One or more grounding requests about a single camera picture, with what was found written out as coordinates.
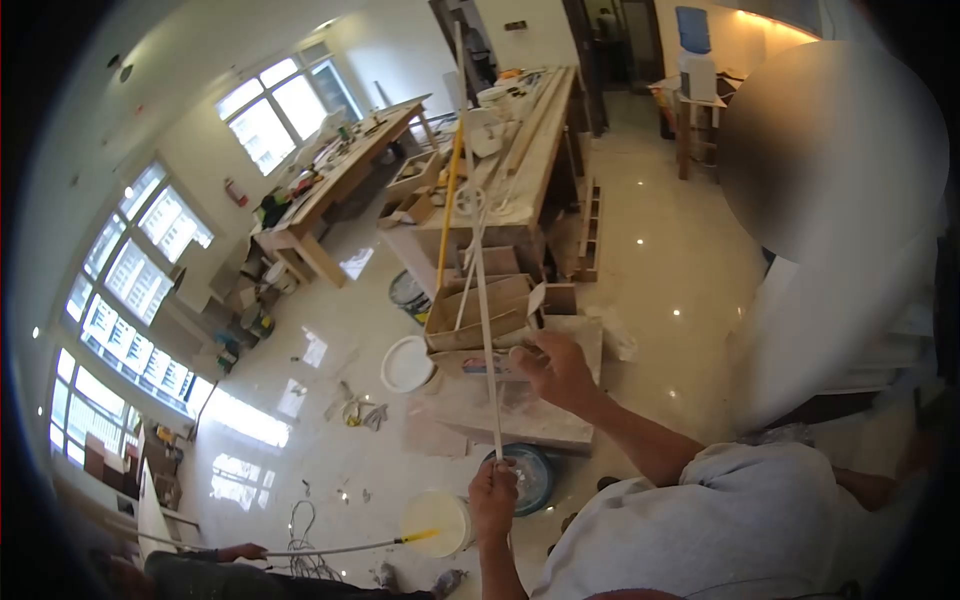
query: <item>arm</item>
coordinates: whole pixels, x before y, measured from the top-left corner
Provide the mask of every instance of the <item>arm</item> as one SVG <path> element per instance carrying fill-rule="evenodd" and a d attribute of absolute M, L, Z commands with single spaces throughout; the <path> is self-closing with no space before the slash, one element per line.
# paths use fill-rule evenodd
<path fill-rule="evenodd" d="M 513 459 L 508 463 L 515 464 Z M 483 600 L 527 600 L 507 537 L 514 524 L 516 475 L 490 460 L 470 483 L 470 512 L 477 528 Z"/>
<path fill-rule="evenodd" d="M 583 349 L 570 337 L 538 331 L 534 341 L 549 362 L 525 348 L 510 352 L 534 391 L 609 435 L 654 485 L 676 485 L 686 464 L 704 446 L 621 407 L 601 392 L 593 383 Z"/>
<path fill-rule="evenodd" d="M 263 553 L 267 549 L 258 546 L 255 543 L 242 543 L 227 548 L 217 550 L 202 550 L 200 552 L 180 552 L 180 556 L 185 559 L 194 559 L 195 561 L 206 561 L 208 563 L 232 563 L 239 558 L 256 561 L 264 559 Z"/>

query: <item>wooden stick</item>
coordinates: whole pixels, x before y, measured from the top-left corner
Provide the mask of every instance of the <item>wooden stick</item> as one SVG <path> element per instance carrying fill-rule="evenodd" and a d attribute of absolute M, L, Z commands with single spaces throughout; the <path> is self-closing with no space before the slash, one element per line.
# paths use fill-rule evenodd
<path fill-rule="evenodd" d="M 463 34 L 460 31 L 461 24 L 457 23 L 456 48 L 457 62 L 464 63 L 464 41 Z M 463 69 L 460 70 L 460 106 L 461 112 L 467 115 L 467 83 L 463 75 Z M 470 146 L 469 127 L 464 127 L 464 147 L 467 154 L 467 194 L 473 205 L 471 211 L 471 221 L 473 222 L 473 241 L 475 243 L 473 253 L 473 264 L 476 265 L 477 289 L 480 292 L 480 329 L 483 333 L 483 354 L 487 363 L 487 396 L 493 408 L 493 448 L 496 452 L 496 460 L 503 460 L 503 440 L 500 432 L 500 404 L 496 397 L 496 374 L 493 364 L 493 341 L 490 331 L 490 307 L 487 305 L 487 279 L 486 270 L 483 264 L 483 251 L 480 250 L 479 241 L 482 236 L 480 232 L 480 203 L 477 201 L 476 180 L 473 177 L 473 150 Z"/>
<path fill-rule="evenodd" d="M 453 197 L 457 191 L 457 164 L 460 162 L 460 150 L 464 144 L 464 120 L 460 119 L 457 134 L 453 138 L 453 156 L 450 158 L 450 173 L 446 180 L 446 208 L 444 208 L 444 230 L 440 234 L 440 261 L 437 265 L 437 291 L 444 285 L 444 265 L 446 264 L 446 236 L 450 233 L 450 213 L 453 212 Z"/>

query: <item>white bucket lid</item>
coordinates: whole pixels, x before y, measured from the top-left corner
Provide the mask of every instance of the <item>white bucket lid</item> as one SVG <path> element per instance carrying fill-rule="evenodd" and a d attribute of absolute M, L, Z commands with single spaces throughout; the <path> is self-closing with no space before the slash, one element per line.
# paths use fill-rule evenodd
<path fill-rule="evenodd" d="M 409 335 L 390 346 L 380 365 L 380 380 L 395 394 L 413 392 L 433 374 L 433 361 L 426 356 L 426 342 Z"/>

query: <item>yellow pole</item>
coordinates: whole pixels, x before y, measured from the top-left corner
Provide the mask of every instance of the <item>yellow pole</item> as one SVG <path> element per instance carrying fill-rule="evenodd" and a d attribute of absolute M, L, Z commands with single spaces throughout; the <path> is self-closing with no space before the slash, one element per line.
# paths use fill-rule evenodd
<path fill-rule="evenodd" d="M 446 180 L 446 207 L 444 208 L 444 230 L 440 234 L 440 260 L 437 264 L 437 290 L 444 285 L 444 264 L 446 262 L 446 236 L 450 232 L 450 214 L 453 212 L 453 196 L 457 191 L 457 163 L 460 162 L 460 150 L 464 145 L 464 120 L 460 119 L 457 134 L 453 138 L 453 157 L 450 159 L 450 173 Z"/>

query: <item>doorway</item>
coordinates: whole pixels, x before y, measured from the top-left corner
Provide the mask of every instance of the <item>doorway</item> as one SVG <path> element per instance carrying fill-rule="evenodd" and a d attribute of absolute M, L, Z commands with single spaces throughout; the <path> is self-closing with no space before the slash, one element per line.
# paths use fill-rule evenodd
<path fill-rule="evenodd" d="M 587 10 L 604 91 L 648 95 L 663 79 L 663 46 L 654 0 L 581 0 Z"/>

